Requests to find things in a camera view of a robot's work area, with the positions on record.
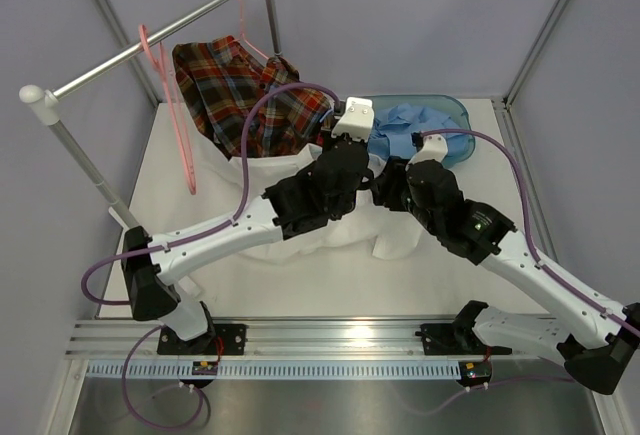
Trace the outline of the light blue shirt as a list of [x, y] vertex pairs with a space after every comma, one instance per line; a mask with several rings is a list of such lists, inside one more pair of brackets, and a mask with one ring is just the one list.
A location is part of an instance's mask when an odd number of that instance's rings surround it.
[[403, 103], [375, 112], [368, 151], [384, 161], [392, 156], [410, 159], [416, 153], [413, 133], [454, 128], [459, 125], [439, 110]]

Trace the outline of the white shirt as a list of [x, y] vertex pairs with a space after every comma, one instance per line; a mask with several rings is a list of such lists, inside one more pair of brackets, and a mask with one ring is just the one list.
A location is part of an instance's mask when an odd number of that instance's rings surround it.
[[[298, 154], [248, 160], [250, 193], [254, 199], [265, 188], [296, 174], [318, 158], [321, 148], [306, 145]], [[151, 234], [175, 231], [231, 213], [242, 195], [242, 166], [239, 157], [226, 158], [209, 141], [199, 136], [194, 148], [196, 193], [186, 188], [178, 157], [155, 153], [143, 163], [130, 210]], [[401, 259], [418, 246], [424, 233], [408, 213], [391, 212], [373, 204], [369, 191], [357, 194], [353, 212], [326, 227], [288, 241], [243, 251], [243, 256], [280, 263], [319, 249], [340, 248], [368, 242], [370, 253], [381, 260]]]

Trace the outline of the pink plastic hanger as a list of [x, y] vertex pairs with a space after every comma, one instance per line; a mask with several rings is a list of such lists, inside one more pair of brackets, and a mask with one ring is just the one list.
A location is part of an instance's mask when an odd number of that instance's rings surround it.
[[193, 160], [191, 140], [188, 133], [187, 121], [179, 98], [178, 85], [169, 69], [169, 60], [162, 42], [158, 43], [158, 50], [154, 52], [149, 43], [148, 31], [144, 24], [138, 26], [138, 35], [149, 64], [158, 74], [161, 86], [168, 104], [169, 114], [173, 125], [178, 146], [183, 173], [188, 191], [191, 195], [197, 193], [197, 180]]

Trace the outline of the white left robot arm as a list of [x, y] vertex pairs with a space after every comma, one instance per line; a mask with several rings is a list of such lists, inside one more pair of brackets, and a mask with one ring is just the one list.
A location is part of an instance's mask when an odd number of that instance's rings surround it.
[[370, 177], [367, 145], [341, 135], [298, 173], [278, 181], [239, 215], [180, 232], [126, 231], [121, 267], [134, 320], [159, 321], [194, 354], [208, 351], [215, 329], [206, 305], [180, 288], [192, 272], [238, 252], [322, 229], [352, 212]]

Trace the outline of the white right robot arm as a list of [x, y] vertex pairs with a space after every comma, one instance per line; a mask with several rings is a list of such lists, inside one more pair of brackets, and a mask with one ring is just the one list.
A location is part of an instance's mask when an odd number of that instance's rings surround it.
[[492, 206], [464, 197], [455, 175], [435, 160], [393, 158], [371, 184], [373, 202], [411, 214], [451, 254], [509, 281], [550, 314], [501, 311], [472, 300], [451, 322], [441, 345], [466, 353], [502, 347], [564, 367], [582, 386], [615, 392], [639, 348], [639, 307], [604, 296], [591, 307], [590, 289], [553, 260], [535, 255], [524, 233]]

